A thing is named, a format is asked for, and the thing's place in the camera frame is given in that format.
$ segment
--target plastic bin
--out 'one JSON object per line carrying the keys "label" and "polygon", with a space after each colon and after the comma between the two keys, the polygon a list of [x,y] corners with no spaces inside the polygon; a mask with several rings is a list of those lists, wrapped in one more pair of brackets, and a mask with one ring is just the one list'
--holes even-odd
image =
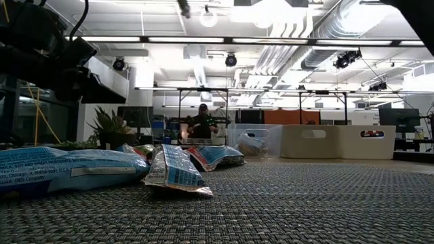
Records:
{"label": "plastic bin", "polygon": [[339,126],[339,151],[343,159],[393,158],[395,126]]}
{"label": "plastic bin", "polygon": [[339,158],[338,127],[330,125],[283,125],[280,157],[291,159]]}
{"label": "plastic bin", "polygon": [[265,152],[259,156],[277,158],[280,156],[281,127],[281,125],[229,124],[228,145],[237,148],[240,136],[247,134],[253,140],[253,144],[264,144]]}

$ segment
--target dark shirt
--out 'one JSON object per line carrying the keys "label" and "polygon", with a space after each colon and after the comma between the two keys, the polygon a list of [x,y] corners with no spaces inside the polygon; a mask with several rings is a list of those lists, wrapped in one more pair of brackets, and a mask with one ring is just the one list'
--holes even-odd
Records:
{"label": "dark shirt", "polygon": [[194,116],[189,122],[189,127],[193,128],[193,132],[189,134],[189,138],[211,139],[210,126],[217,127],[211,115],[207,115],[206,117],[200,115]]}

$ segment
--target yellow cable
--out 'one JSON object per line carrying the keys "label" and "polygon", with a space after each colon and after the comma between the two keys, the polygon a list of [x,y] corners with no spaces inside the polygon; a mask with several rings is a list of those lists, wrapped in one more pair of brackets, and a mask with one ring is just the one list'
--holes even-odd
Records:
{"label": "yellow cable", "polygon": [[43,115],[43,112],[42,112],[41,109],[39,108],[39,103],[35,100],[35,97],[33,96],[32,90],[30,89],[30,85],[28,85],[28,82],[27,82],[27,89],[28,89],[28,91],[30,92],[30,96],[32,97],[33,102],[35,102],[35,104],[36,104],[36,108],[37,108],[37,110],[39,111],[39,113],[41,113],[41,117],[42,117],[42,119],[45,121],[45,124],[47,124],[48,129],[51,131],[51,133],[53,134],[53,136],[56,138],[57,142],[58,142],[59,144],[62,143],[62,142],[59,140],[59,138],[56,136],[56,134],[54,133],[52,127],[49,125],[47,119],[46,119],[45,116]]}
{"label": "yellow cable", "polygon": [[[38,88],[37,102],[39,105],[39,88]],[[38,125],[39,125],[39,109],[36,109],[35,146],[38,145]]]}
{"label": "yellow cable", "polygon": [[3,8],[5,9],[6,21],[9,23],[9,14],[7,14],[6,0],[3,1]]}

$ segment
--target floor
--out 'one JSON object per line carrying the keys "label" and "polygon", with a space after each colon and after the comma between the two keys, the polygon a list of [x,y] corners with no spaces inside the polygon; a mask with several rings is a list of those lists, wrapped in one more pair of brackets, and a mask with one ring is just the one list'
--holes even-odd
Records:
{"label": "floor", "polygon": [[434,243],[433,166],[248,162],[202,173],[212,198],[138,183],[0,201],[0,243]]}

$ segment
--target man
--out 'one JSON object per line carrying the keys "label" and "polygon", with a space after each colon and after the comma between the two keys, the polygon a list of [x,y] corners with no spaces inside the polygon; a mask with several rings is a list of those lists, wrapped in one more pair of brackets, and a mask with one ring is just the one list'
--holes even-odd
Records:
{"label": "man", "polygon": [[189,127],[187,128],[189,138],[211,139],[211,131],[217,134],[217,124],[208,114],[208,106],[201,104],[199,114],[189,121]]}

